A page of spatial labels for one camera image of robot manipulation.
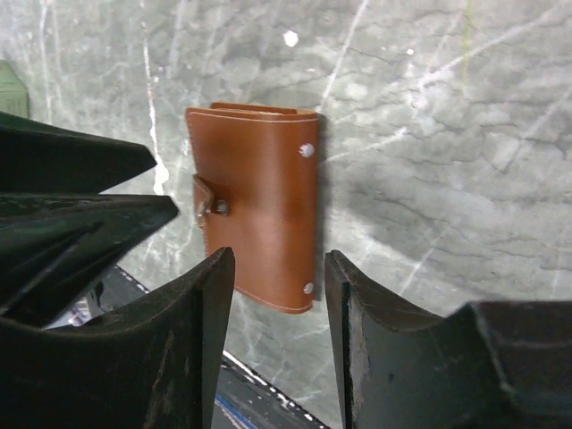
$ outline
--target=leather pouch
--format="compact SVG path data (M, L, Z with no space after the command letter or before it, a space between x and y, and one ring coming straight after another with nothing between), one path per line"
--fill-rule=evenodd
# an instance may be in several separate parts
M187 110L206 254L231 247L235 288L283 313L314 298L318 115L213 103Z

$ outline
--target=brown leather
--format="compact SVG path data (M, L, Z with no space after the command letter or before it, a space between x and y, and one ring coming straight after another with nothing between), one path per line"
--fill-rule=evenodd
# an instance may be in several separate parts
M231 247L237 290L283 313L307 311L314 297L317 114L213 103L188 109L187 124L207 255Z

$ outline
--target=wallet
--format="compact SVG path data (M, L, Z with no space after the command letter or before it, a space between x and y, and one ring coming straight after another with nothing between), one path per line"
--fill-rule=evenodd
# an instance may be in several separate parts
M318 114L213 103L187 109L206 255L230 247L235 288L283 313L312 307Z

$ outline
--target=black strip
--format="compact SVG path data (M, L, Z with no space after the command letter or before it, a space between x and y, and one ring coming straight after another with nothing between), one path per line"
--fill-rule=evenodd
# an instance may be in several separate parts
M149 293L140 282L116 266L95 290L87 296L89 312L95 317L124 306ZM225 353L219 374L217 401L213 428L231 426L225 422L224 403L244 416L258 429L329 429L300 405L264 380L256 371L248 368Z

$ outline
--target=leather strap tab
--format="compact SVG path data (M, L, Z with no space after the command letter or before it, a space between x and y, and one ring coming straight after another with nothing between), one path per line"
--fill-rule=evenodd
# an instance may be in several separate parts
M187 124L206 253L231 247L238 291L284 313L307 311L314 297L317 114L214 103L188 109Z

